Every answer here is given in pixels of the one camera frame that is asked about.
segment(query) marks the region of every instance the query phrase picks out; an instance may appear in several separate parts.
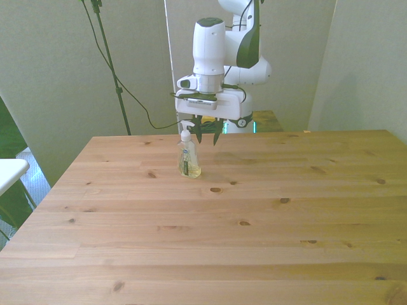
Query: white panel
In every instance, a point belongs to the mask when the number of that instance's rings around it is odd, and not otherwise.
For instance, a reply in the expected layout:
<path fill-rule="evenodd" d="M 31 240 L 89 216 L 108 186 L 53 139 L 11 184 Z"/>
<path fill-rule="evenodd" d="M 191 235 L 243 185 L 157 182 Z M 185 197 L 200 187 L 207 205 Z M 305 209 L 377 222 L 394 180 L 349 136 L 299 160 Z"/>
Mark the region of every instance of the white panel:
<path fill-rule="evenodd" d="M 119 78 L 156 125 L 175 122 L 163 0 L 102 0 Z M 100 44 L 99 25 L 86 1 Z M 92 136 L 125 135 L 113 77 L 75 0 L 0 0 L 0 95 L 53 185 Z M 123 94 L 134 135 L 156 131 Z"/>
<path fill-rule="evenodd" d="M 217 0 L 166 0 L 175 79 L 192 73 L 194 24 L 232 15 Z M 260 6 L 263 56 L 273 67 L 265 85 L 246 86 L 254 110 L 273 110 L 283 128 L 307 128 L 335 0 L 266 0 Z"/>
<path fill-rule="evenodd" d="M 311 130 L 387 129 L 407 143 L 407 1 L 338 0 Z"/>

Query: dish soap bottle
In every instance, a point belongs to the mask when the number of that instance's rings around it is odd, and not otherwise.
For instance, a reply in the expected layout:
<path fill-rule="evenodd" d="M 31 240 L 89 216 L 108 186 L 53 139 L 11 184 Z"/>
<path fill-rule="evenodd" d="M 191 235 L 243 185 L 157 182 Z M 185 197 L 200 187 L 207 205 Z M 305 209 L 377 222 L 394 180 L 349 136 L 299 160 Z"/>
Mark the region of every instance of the dish soap bottle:
<path fill-rule="evenodd" d="M 198 164 L 197 146 L 191 140 L 191 133 L 187 126 L 195 124 L 189 121 L 181 121 L 184 130 L 181 132 L 181 141 L 179 147 L 179 171 L 182 176 L 188 178 L 197 178 L 201 174 L 201 168 Z"/>

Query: clear bottle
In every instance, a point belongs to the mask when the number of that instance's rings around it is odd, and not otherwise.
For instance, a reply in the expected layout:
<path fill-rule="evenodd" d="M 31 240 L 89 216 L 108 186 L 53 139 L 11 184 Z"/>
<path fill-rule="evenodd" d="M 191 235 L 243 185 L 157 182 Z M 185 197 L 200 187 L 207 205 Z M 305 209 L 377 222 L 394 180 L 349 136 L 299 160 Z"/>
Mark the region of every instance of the clear bottle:
<path fill-rule="evenodd" d="M 189 121 L 181 121 L 181 124 L 184 130 L 181 132 L 181 141 L 178 142 L 178 168 L 182 176 L 194 179 L 201 174 L 201 168 L 198 164 L 197 146 L 191 139 L 191 133 L 187 126 L 194 126 L 195 124 Z"/>

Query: table top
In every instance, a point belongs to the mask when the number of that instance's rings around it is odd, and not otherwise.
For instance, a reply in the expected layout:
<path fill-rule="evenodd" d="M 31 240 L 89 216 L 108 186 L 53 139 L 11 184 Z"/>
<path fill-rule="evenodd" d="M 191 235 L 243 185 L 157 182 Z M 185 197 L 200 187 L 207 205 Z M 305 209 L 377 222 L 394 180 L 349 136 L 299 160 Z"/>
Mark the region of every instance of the table top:
<path fill-rule="evenodd" d="M 0 159 L 0 196 L 9 189 L 23 174 L 30 164 L 22 159 Z"/>
<path fill-rule="evenodd" d="M 257 132 L 283 132 L 283 129 L 271 110 L 253 111 L 253 121 Z"/>
<path fill-rule="evenodd" d="M 386 131 L 95 137 L 0 252 L 0 304 L 407 303 Z"/>

